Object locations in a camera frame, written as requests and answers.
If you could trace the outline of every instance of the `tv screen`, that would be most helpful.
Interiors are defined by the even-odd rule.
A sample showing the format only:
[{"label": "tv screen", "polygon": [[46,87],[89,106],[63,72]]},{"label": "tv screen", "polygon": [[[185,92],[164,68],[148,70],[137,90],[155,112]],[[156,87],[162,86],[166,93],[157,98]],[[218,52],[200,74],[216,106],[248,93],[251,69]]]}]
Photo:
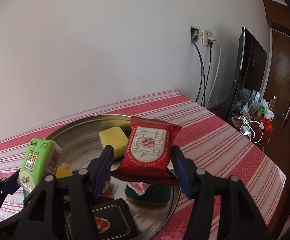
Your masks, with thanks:
[{"label": "tv screen", "polygon": [[266,58],[266,51],[247,28],[243,27],[239,38],[234,80],[224,106],[225,120],[242,109],[242,106],[249,101],[253,90],[260,91]]}]

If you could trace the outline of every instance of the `white cable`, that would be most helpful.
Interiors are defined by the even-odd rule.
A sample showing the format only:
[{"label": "white cable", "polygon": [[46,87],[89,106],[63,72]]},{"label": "white cable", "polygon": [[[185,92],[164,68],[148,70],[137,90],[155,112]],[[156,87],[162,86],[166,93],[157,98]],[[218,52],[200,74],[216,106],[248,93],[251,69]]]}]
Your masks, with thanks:
[{"label": "white cable", "polygon": [[[240,116],[240,119],[242,119],[242,121],[243,121],[243,124],[242,124],[242,126],[241,126],[241,128],[239,129],[239,131],[241,132],[241,134],[243,134],[242,133],[242,127],[244,126],[244,124],[247,124],[248,125],[248,127],[250,128],[250,130],[254,133],[254,136],[252,137],[252,136],[250,136],[249,135],[249,138],[250,138],[250,140],[252,140],[253,138],[255,138],[255,136],[256,136],[256,133],[254,132],[254,130],[253,130],[253,128],[249,125],[251,122],[256,122],[256,123],[258,123],[259,125],[261,125],[259,122],[257,122],[257,121],[247,121],[247,119],[244,117],[244,116]],[[263,127],[263,129],[262,129],[262,135],[261,135],[261,138],[257,141],[257,142],[253,142],[253,143],[258,143],[258,142],[260,142],[261,141],[261,139],[262,139],[262,137],[263,137],[263,133],[264,133],[264,127]]]},{"label": "white cable", "polygon": [[214,39],[214,38],[209,38],[209,40],[213,40],[213,41],[217,41],[218,42],[218,44],[220,45],[220,56],[218,57],[218,64],[217,64],[216,74],[215,74],[215,78],[214,78],[214,82],[213,82],[213,85],[212,85],[211,92],[209,93],[209,96],[208,96],[208,99],[207,99],[206,106],[208,106],[209,98],[211,97],[211,94],[212,94],[212,91],[213,91],[213,88],[214,88],[214,85],[215,85],[215,81],[216,81],[216,78],[217,78],[218,69],[220,68],[220,63],[221,63],[221,43],[217,39]]}]

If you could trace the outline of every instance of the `green tissue pack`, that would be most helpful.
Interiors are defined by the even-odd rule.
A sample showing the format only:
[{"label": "green tissue pack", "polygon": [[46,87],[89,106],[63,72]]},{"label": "green tissue pack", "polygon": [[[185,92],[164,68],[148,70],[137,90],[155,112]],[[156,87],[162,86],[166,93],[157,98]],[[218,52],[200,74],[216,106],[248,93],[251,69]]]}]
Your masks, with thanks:
[{"label": "green tissue pack", "polygon": [[33,138],[21,164],[18,184],[32,192],[44,176],[55,175],[61,151],[54,141]]}]

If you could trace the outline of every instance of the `green scouring pad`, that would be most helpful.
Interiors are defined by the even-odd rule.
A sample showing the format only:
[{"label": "green scouring pad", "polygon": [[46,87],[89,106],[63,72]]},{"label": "green scouring pad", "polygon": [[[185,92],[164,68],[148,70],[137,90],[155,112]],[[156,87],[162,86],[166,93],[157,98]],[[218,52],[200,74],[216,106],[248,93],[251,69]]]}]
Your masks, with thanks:
[{"label": "green scouring pad", "polygon": [[126,186],[125,194],[130,202],[147,206],[162,207],[167,205],[171,198],[171,187],[150,185],[145,191],[145,194],[138,196],[134,190],[129,186]]}]

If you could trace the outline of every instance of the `cup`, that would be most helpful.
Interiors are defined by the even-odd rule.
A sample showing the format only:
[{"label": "cup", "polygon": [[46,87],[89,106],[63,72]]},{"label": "cup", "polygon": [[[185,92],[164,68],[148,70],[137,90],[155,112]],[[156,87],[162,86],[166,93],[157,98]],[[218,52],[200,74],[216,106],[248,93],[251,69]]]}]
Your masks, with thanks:
[{"label": "cup", "polygon": [[271,110],[267,109],[264,117],[272,121],[274,118],[274,113]]}]

